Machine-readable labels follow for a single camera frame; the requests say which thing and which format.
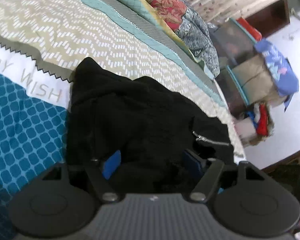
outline black garment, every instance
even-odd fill
[[[192,134],[230,142],[227,126],[150,77],[132,81],[88,57],[75,70],[71,100],[67,162],[121,150],[122,164],[109,180],[117,192],[190,192],[197,182],[181,165],[184,149],[233,163],[231,145],[198,146]]]

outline zigzag trim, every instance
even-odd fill
[[[35,59],[32,55],[28,55],[26,52],[23,52],[23,51],[17,50],[17,49],[11,50],[11,47],[7,47],[7,45],[4,45],[2,42],[0,42],[0,48],[3,48],[3,47],[5,48],[5,50],[9,49],[10,53],[14,52],[14,53],[19,53],[20,55],[26,55],[26,57],[31,57],[31,59],[35,61],[35,66],[37,67],[37,71],[42,71],[43,73],[48,73],[50,76],[55,76],[56,79],[60,78],[62,81],[68,81],[68,83],[72,83],[73,82],[73,81],[71,81],[71,80],[69,80],[67,78],[63,79],[62,76],[57,77],[55,73],[51,73],[49,70],[47,70],[45,72],[43,68],[39,68],[39,66],[37,64],[37,59]]]

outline bed sheet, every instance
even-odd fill
[[[0,239],[14,234],[5,209],[13,195],[63,160],[72,71],[88,56],[188,97],[228,125],[234,160],[245,159],[213,82],[132,10],[116,0],[0,0]]]

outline zipper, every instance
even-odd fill
[[[192,134],[197,137],[195,139],[196,141],[203,141],[203,142],[207,142],[207,143],[211,143],[211,144],[215,144],[215,145],[224,145],[224,146],[229,146],[230,145],[230,143],[210,140],[210,139],[208,139],[208,138],[206,138],[206,137],[204,137],[200,134],[197,134],[195,131],[192,131]]]

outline wall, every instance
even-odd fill
[[[260,169],[300,150],[300,21],[291,17],[290,22],[290,25],[270,36],[268,40],[288,58],[299,78],[299,92],[293,96],[285,113],[282,105],[271,110],[274,135],[257,146],[245,148],[247,160]]]

